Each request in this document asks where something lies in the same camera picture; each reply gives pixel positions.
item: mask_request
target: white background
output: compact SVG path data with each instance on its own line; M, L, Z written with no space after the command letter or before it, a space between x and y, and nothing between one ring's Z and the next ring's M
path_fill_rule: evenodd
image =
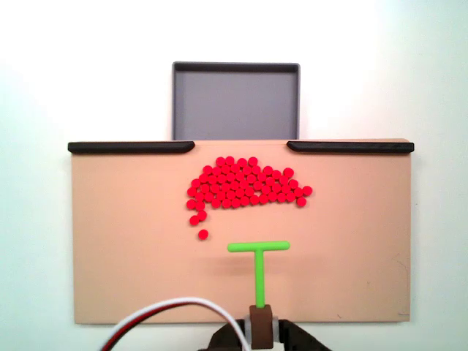
M0 2L0 350L107 336L73 322L67 143L169 139L173 61L298 62L301 138L414 142L411 322L302 326L333 350L468 350L468 1L442 0Z

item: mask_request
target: wooden board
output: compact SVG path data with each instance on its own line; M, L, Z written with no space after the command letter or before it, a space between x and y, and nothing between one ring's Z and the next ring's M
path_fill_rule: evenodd
M234 317L254 304L245 241L288 240L265 254L265 299L295 322L410 318L409 154L301 154L286 141L200 141L185 154L72 155L75 321L115 323L160 300L197 296ZM186 190L218 156L291 167L314 193L304 208L211 209L196 227ZM197 239L205 228L210 236ZM216 322L199 307L149 322Z

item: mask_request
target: white cable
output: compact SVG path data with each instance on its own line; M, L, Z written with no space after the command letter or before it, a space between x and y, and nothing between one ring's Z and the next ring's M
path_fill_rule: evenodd
M155 310L155 309L161 309L161 308L164 308L164 307L167 307L167 306L170 306L170 305L176 305L176 304L180 304L180 303L188 304L188 305L189 304L197 304L197 305L201 305L201 306L206 306L209 309L212 309L215 312L217 312L218 314L222 315L226 319L226 321L228 321L232 325L237 337L239 338L239 341L242 344L242 347L243 347L244 351L251 351L250 346L247 343L247 340L246 340L244 334L242 333L241 327L239 327L239 324L237 324L237 322L235 321L233 316L231 316L229 313L227 313L222 307L216 305L214 302L211 302L211 301L206 300L204 298L192 298L192 297L173 298L173 299L170 299L170 300L161 301L161 302L158 302L158 303L154 303L154 304L152 304L150 306L144 307L144 308L140 309L139 311L136 311L135 313L129 315L128 317L126 317L122 321L120 321L112 329L112 331L110 332L110 335L108 336L108 338L106 339L106 341L104 342L104 344L102 345L100 350L113 338L114 334L116 334L119 330L121 330L129 322L131 322L134 319L140 317L142 314L148 313L148 312L150 312L152 310Z

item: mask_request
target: green handle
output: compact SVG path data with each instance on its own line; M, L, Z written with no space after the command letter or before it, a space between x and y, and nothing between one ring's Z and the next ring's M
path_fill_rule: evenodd
M265 307L265 265L263 263L264 251L288 250L288 241L265 241L260 243L234 243L227 245L229 252L254 252L255 258L255 305L262 309Z

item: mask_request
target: wire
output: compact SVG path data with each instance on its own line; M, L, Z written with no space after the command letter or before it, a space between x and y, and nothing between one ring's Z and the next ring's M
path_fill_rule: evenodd
M129 315L128 317L120 321L112 329L109 337L107 338L107 340L105 341L104 345L101 347L100 350L101 351L112 350L112 348L117 344L117 342L128 331L130 331L133 327L135 327L142 321L147 320L149 317L152 317L155 314L158 314L162 311L166 311L168 309L173 309L175 307L187 306L187 305L198 305L198 306L207 307L211 311L214 311L220 316L222 316L223 318L225 318L226 321L228 321L232 325L237 337L239 338L239 341L241 342L241 345L244 351L251 351L249 343L247 342L244 334L242 333L241 327L239 327L239 324L237 324L233 316L227 313L222 307L204 298L173 298L171 300L161 301L158 303L154 303L150 306L144 307L141 310L136 311L135 313Z

